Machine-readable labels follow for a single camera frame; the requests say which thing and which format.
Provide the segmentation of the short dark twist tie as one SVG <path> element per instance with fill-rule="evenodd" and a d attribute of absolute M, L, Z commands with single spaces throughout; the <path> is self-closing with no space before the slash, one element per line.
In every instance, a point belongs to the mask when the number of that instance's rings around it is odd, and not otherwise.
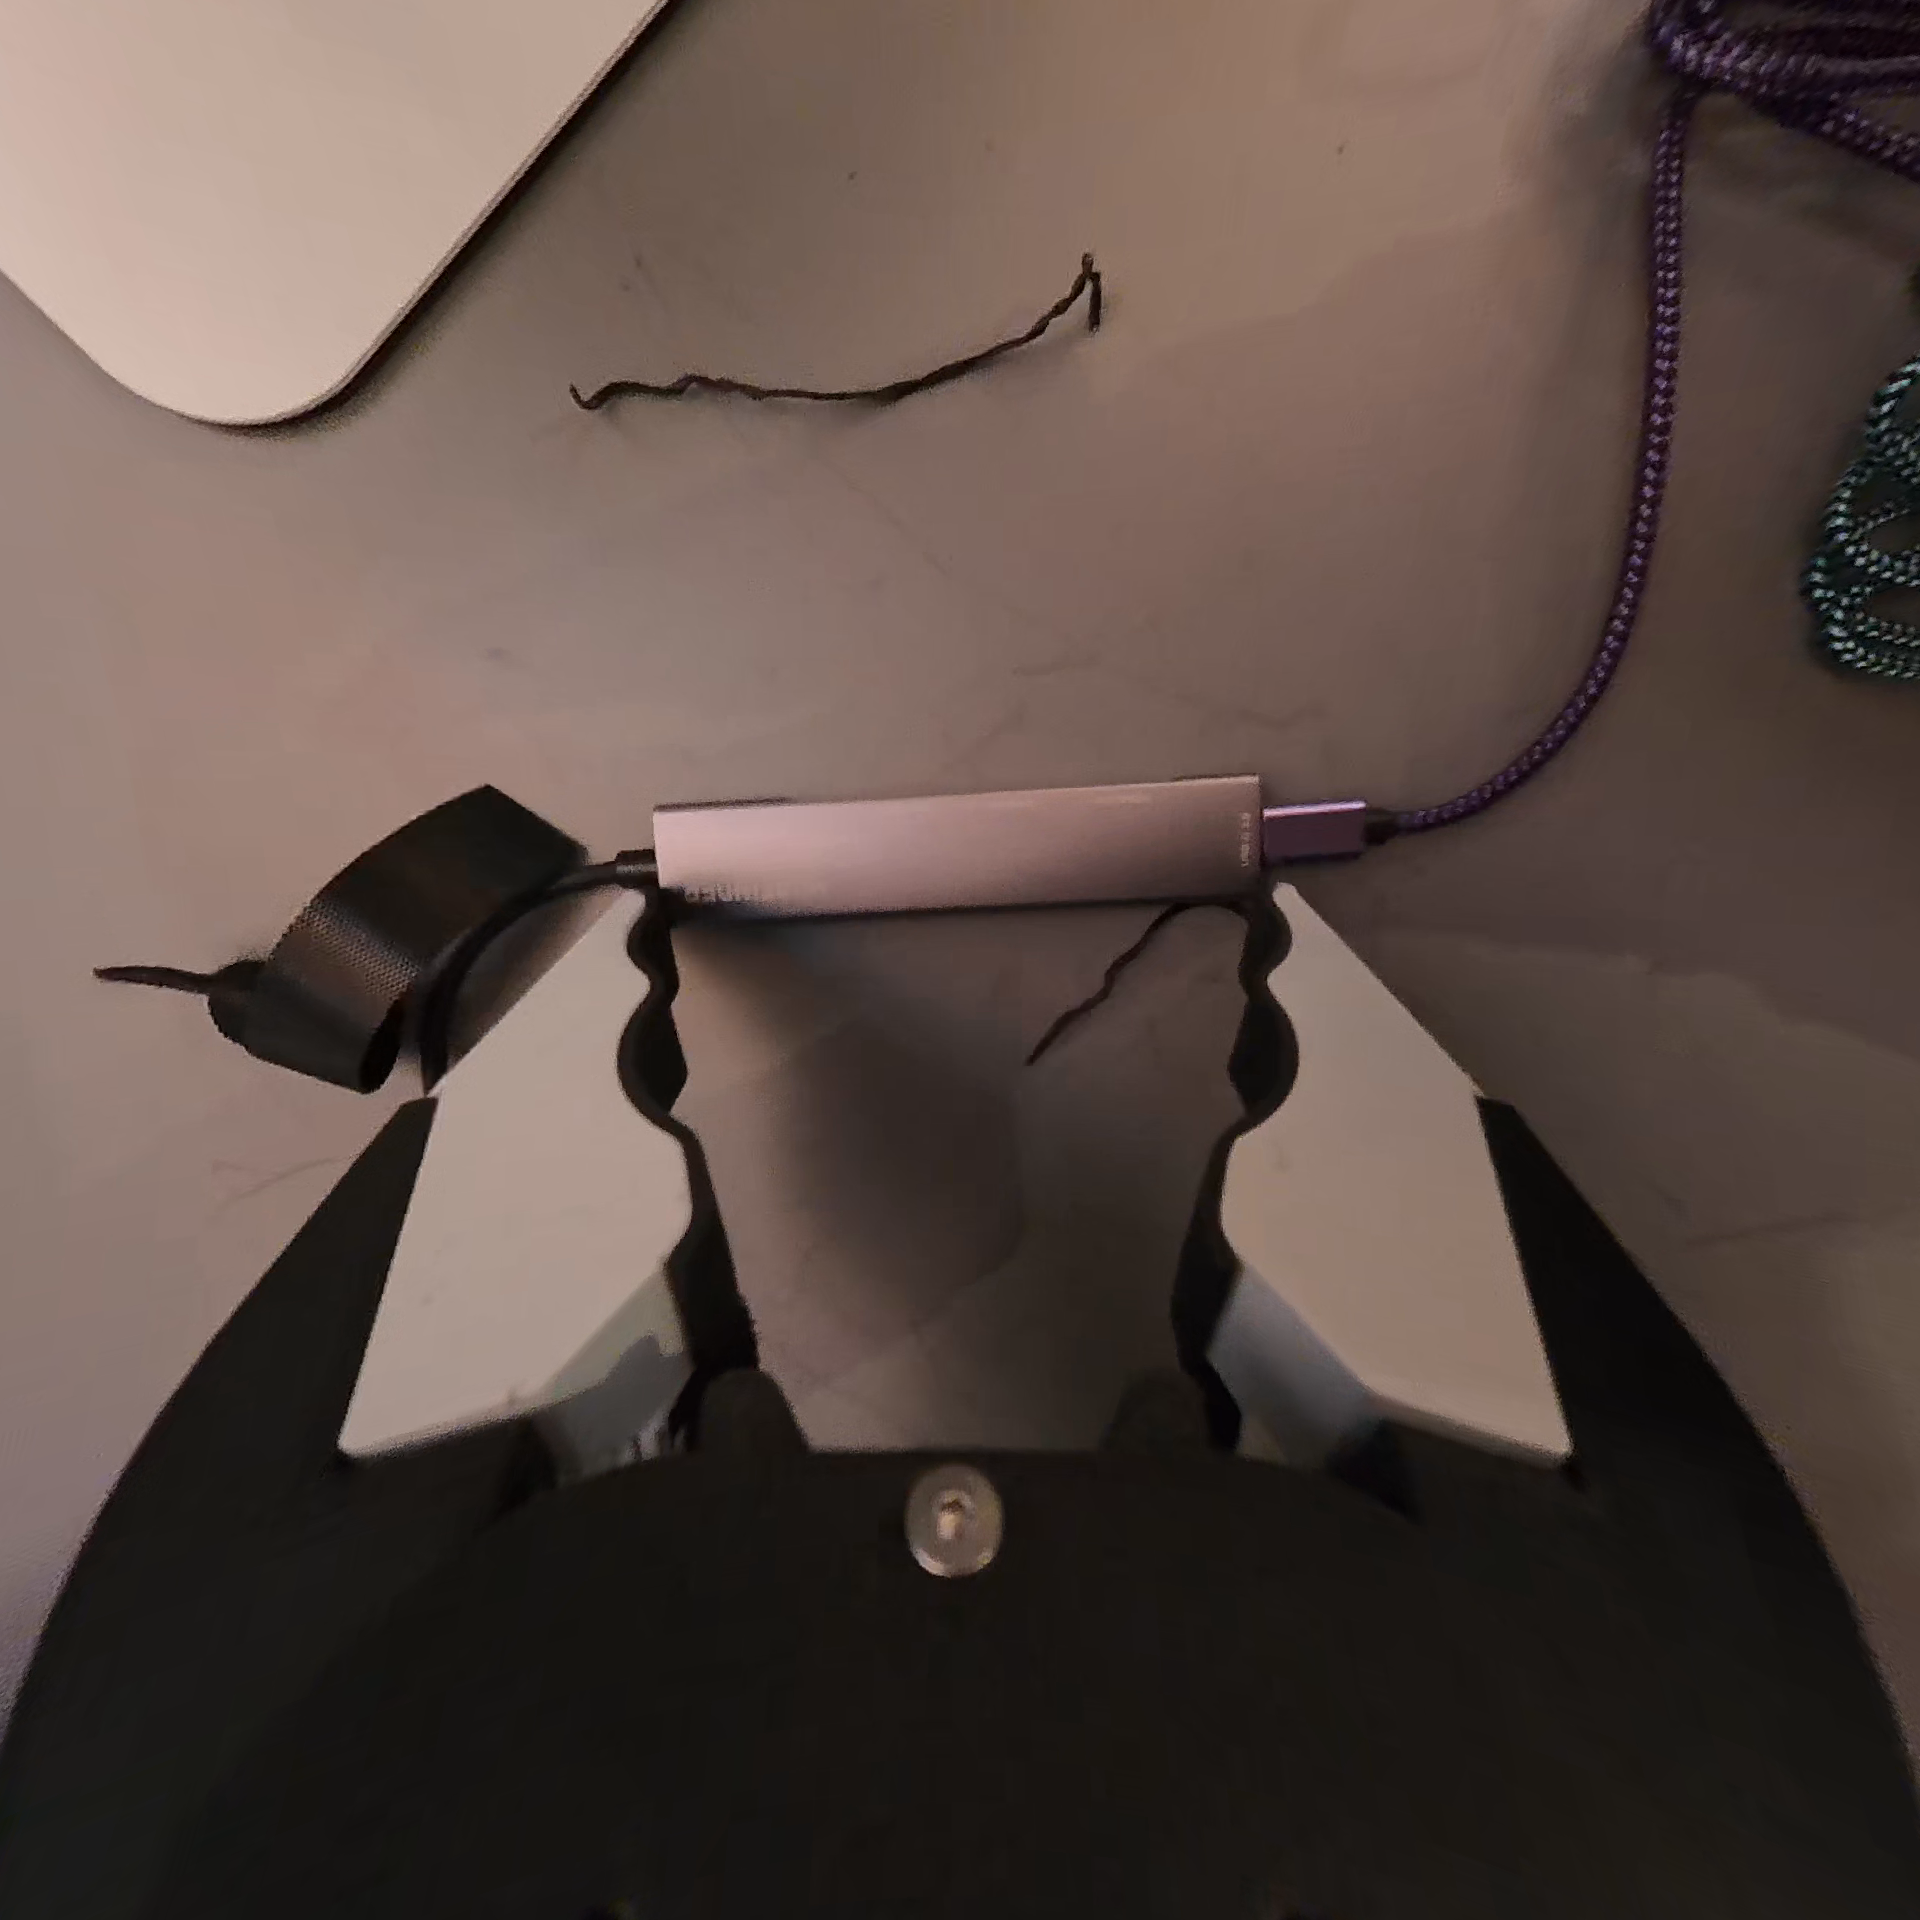
<path fill-rule="evenodd" d="M 1037 1033 L 1037 1046 L 1024 1053 L 1024 1066 L 1044 1066 L 1077 1024 L 1093 1024 L 1093 1014 L 1118 999 L 1124 971 L 1130 971 L 1135 958 L 1147 958 L 1147 948 L 1152 948 L 1178 919 L 1192 919 L 1192 910 L 1197 910 L 1197 906 L 1167 906 L 1167 910 L 1152 910 L 1152 919 L 1142 924 L 1142 933 L 1105 966 L 1105 979 L 1093 985 L 1093 999 L 1069 1003 L 1069 1011 Z"/>

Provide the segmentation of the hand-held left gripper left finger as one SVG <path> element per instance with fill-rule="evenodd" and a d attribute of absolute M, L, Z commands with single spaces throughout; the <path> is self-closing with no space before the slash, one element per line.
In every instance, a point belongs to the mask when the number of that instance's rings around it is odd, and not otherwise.
<path fill-rule="evenodd" d="M 417 1183 L 337 1447 L 417 1452 L 524 1421 L 549 1459 L 649 1459 L 755 1314 L 672 1115 L 658 896 L 614 906 L 429 1095 Z"/>

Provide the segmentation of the white stand base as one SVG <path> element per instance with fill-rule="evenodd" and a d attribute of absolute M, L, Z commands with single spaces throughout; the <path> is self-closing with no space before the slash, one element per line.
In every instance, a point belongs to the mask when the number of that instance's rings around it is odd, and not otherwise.
<path fill-rule="evenodd" d="M 8 0 L 8 282 L 197 426 L 331 404 L 658 0 Z"/>

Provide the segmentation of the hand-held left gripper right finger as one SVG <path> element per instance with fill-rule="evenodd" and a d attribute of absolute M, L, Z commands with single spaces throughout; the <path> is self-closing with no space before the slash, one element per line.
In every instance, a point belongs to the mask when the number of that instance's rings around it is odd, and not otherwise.
<path fill-rule="evenodd" d="M 1566 1464 L 1478 1087 L 1269 878 L 1246 906 L 1237 1122 L 1169 1269 L 1169 1349 L 1246 1459 L 1334 1464 L 1387 1429 Z"/>

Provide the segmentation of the grey usb hub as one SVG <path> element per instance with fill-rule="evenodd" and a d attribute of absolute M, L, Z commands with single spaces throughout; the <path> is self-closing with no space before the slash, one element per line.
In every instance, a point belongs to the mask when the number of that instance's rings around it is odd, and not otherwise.
<path fill-rule="evenodd" d="M 1258 878 L 1258 779 L 658 803 L 658 891 L 763 924 L 1187 906 Z"/>

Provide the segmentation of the long dark twist tie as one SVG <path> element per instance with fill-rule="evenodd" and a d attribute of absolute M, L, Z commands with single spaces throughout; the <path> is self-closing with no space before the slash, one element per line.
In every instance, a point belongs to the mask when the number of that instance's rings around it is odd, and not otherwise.
<path fill-rule="evenodd" d="M 740 400 L 740 404 L 861 404 L 861 414 L 877 414 L 877 404 L 902 404 L 902 400 L 925 400 L 925 394 L 943 394 L 957 381 L 971 381 L 1024 352 L 1044 352 L 1049 331 L 1057 331 L 1069 319 L 1083 319 L 1083 331 L 1097 339 L 1105 331 L 1105 268 L 1097 258 L 1083 248 L 1077 258 L 1077 275 L 1069 282 L 1069 291 L 1024 331 L 982 344 L 982 352 L 968 352 L 968 358 L 949 358 L 925 374 L 898 374 L 898 381 L 868 381 L 868 388 L 778 388 L 778 381 L 740 381 L 740 374 L 672 374 L 672 381 L 635 381 L 635 374 L 614 374 L 598 388 L 565 388 L 565 404 L 574 414 L 603 414 L 618 400 Z"/>

